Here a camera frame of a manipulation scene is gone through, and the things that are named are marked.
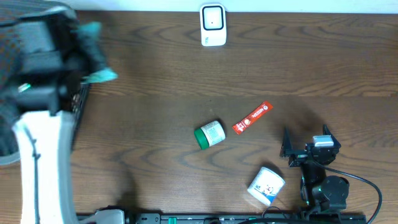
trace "white doorbell button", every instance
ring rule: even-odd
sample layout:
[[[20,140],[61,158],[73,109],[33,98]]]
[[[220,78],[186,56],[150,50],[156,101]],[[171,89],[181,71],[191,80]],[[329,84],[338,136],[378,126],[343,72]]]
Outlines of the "white doorbell button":
[[[226,42],[225,8],[220,4],[205,4],[200,8],[201,44],[221,46]]]

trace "table surface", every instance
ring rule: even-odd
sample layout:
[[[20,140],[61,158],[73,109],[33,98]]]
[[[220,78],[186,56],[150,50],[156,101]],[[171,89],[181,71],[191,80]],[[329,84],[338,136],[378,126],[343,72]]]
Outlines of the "table surface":
[[[72,154],[75,208],[260,213],[246,189],[262,166],[286,181],[273,205],[295,210],[300,169],[279,157],[283,128],[304,147],[327,124],[342,147],[330,167],[377,184],[375,223],[398,222],[398,16],[228,13],[222,47],[202,47],[198,13],[79,12],[103,23],[116,81],[95,84]],[[274,109],[238,136],[263,101]],[[219,119],[205,151],[193,130]],[[0,167],[0,220],[21,215],[19,164]],[[376,191],[348,179],[347,212],[370,218]]]

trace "white backdrop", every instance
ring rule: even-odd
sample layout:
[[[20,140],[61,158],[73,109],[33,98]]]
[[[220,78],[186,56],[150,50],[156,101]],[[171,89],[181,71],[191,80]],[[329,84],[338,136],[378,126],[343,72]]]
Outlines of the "white backdrop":
[[[218,2],[229,12],[398,13],[398,0],[57,0],[75,9],[123,11],[198,11]]]

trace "red packet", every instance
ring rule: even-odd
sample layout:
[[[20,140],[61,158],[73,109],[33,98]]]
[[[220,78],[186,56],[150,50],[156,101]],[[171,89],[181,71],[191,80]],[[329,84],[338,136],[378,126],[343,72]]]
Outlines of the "red packet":
[[[256,122],[262,115],[266,114],[272,108],[272,105],[268,103],[268,101],[265,101],[242,121],[232,126],[232,128],[234,129],[236,134],[242,134],[242,132],[246,130],[246,128],[254,124],[254,122]]]

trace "green cap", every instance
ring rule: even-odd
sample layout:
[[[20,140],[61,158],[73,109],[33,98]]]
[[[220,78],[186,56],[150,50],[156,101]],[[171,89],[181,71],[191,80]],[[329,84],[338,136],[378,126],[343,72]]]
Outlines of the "green cap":
[[[196,129],[193,134],[198,141],[198,144],[202,150],[205,150],[209,147],[209,142],[205,136],[205,133],[201,130],[201,128]]]

